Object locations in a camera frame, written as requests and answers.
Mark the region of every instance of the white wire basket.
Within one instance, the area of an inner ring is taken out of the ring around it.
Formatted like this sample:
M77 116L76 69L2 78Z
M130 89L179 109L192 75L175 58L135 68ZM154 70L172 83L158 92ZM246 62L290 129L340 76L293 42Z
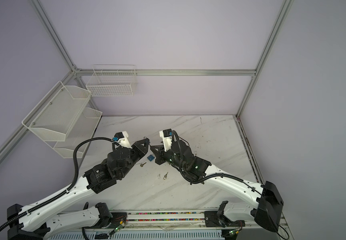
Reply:
M73 158L73 151L81 142L93 137L94 131L99 124L102 112L92 108L84 108L83 113L76 121L70 134L65 141L47 144L63 158ZM82 158L87 149L88 142L77 151L77 158Z
M91 92L86 89L64 86L61 82L56 86L60 84L61 88L34 120L27 122L33 109L22 121L25 127L44 142L65 141L91 97Z
M133 95L137 87L134 65L92 65L93 75L86 89L95 97Z

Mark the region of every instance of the marble tabletop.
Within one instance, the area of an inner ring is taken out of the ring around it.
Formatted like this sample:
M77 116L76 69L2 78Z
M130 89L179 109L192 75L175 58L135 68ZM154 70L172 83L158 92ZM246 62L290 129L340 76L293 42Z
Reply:
M151 145L161 145L159 131L169 128L189 142L193 154L230 174L255 181L232 115L102 117L94 137L112 138L116 132L127 131L131 144L147 137ZM101 163L111 151L110 142L91 142L81 164L80 175ZM80 210L85 202L90 205L105 202L112 210L157 210L214 209L224 200L242 201L206 182L190 185L167 163L157 165L154 160L150 162L147 156L151 154L149 150L116 185L75 204L69 210Z

